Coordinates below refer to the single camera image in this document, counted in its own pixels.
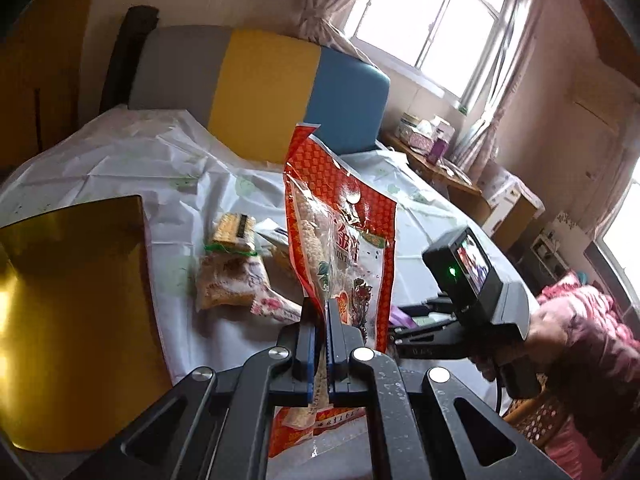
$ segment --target metal bolt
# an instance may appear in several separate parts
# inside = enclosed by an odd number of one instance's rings
[[[429,370],[429,377],[434,383],[446,383],[451,377],[451,374],[446,368],[438,366]]]
[[[269,357],[271,359],[275,359],[276,361],[286,359],[287,357],[289,357],[289,350],[282,346],[274,346],[271,350],[269,350]]]
[[[358,361],[371,361],[375,357],[375,354],[371,348],[361,346],[353,351],[353,357]]]
[[[191,378],[194,381],[204,382],[209,381],[213,377],[213,370],[207,366],[199,366],[193,372],[191,372]]]

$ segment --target white plastic tablecloth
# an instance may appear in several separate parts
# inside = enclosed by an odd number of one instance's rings
[[[443,232],[469,224],[504,279],[516,270],[489,238],[457,208],[409,170],[401,153],[375,151],[344,156],[365,182],[398,201],[396,270],[392,302],[417,303],[438,287],[421,252]],[[23,164],[0,187],[0,226],[76,203],[139,194],[150,228],[150,262],[156,321],[172,380],[197,366],[225,370],[272,345],[280,323],[247,309],[221,307],[196,313],[194,277],[204,236],[223,212],[286,225],[281,167],[242,160],[184,110],[114,108],[55,147]],[[529,294],[530,307],[537,307]],[[433,362],[403,361],[427,369]],[[443,362],[489,404],[495,385],[467,360]],[[504,399],[504,406],[509,399]],[[341,461],[366,456],[364,419],[327,432],[282,453],[271,478],[362,478],[364,466]],[[342,446],[335,442],[348,440]]]

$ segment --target gold bag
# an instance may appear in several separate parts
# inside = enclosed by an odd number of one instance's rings
[[[96,449],[170,387],[139,196],[0,228],[0,426],[16,446]]]

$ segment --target person's arm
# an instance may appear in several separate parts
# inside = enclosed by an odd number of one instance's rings
[[[593,322],[573,316],[547,387],[606,468],[640,426],[640,354]]]

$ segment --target red patterned packaging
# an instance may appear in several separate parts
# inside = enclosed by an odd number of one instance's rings
[[[396,203],[364,184],[299,124],[284,167],[289,256],[306,293],[324,316],[336,298],[342,322],[357,326],[365,345],[385,351],[394,280]],[[313,403],[282,408],[271,433],[270,456],[364,410],[333,408],[326,366],[316,374]]]

